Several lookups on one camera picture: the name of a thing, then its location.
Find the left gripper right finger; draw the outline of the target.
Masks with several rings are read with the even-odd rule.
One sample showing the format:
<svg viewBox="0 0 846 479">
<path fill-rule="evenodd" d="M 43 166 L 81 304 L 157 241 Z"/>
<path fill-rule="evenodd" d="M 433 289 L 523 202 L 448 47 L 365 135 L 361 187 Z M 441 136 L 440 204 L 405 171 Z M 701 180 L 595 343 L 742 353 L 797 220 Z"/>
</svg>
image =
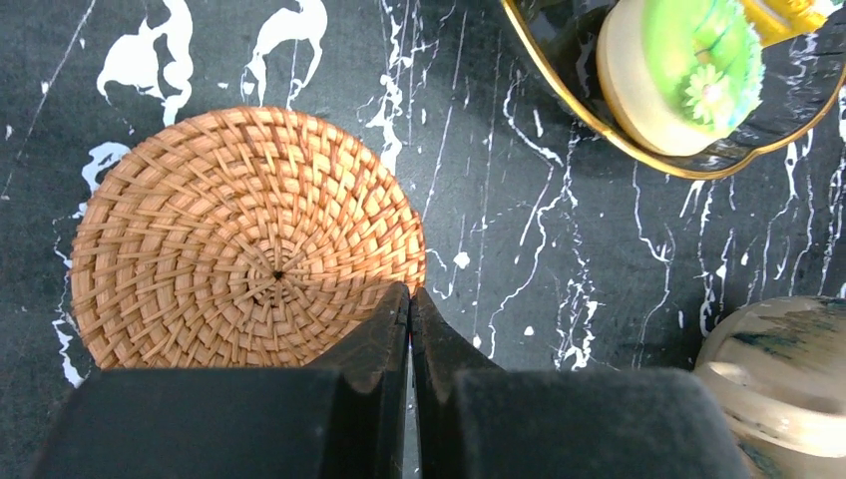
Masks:
<svg viewBox="0 0 846 479">
<path fill-rule="evenodd" d="M 703 383 L 675 368 L 509 371 L 418 289 L 410 337 L 425 478 L 746 478 Z"/>
</svg>

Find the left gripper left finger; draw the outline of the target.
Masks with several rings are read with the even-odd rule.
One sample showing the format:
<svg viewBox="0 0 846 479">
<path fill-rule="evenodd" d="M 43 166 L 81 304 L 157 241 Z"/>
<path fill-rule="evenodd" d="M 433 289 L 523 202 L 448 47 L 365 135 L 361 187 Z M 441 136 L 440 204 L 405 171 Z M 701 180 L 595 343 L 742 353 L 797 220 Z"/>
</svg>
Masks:
<svg viewBox="0 0 846 479">
<path fill-rule="evenodd" d="M 113 369 L 65 403 L 35 478 L 398 478 L 410 297 L 303 367 Z"/>
</svg>

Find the woven coaster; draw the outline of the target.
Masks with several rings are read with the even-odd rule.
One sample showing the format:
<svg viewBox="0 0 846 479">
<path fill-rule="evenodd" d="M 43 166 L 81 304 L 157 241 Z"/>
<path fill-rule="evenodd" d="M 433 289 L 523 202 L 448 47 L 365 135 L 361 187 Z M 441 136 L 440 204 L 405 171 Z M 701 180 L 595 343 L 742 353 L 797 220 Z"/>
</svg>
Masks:
<svg viewBox="0 0 846 479">
<path fill-rule="evenodd" d="M 97 366 L 302 366 L 387 289 L 426 281 L 394 175 L 316 117 L 238 107 L 147 138 L 105 175 L 72 243 L 72 311 Z"/>
</svg>

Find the yellow frosted donut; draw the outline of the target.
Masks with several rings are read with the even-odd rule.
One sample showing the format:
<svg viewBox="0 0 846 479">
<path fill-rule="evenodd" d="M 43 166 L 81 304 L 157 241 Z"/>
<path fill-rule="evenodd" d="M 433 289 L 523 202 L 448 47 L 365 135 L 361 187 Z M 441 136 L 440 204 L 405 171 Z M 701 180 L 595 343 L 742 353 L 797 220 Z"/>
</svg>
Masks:
<svg viewBox="0 0 846 479">
<path fill-rule="evenodd" d="M 762 47 L 739 1 L 620 1 L 596 59 L 617 123 L 660 155 L 703 151 L 761 103 Z"/>
</svg>

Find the yellow layered cake slice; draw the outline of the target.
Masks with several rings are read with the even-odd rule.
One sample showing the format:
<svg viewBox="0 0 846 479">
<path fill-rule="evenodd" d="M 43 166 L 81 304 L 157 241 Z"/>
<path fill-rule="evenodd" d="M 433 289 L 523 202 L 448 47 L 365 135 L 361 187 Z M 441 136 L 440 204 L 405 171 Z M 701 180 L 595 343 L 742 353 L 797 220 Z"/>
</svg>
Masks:
<svg viewBox="0 0 846 479">
<path fill-rule="evenodd" d="M 820 29 L 844 0 L 741 0 L 746 19 L 767 48 Z"/>
</svg>

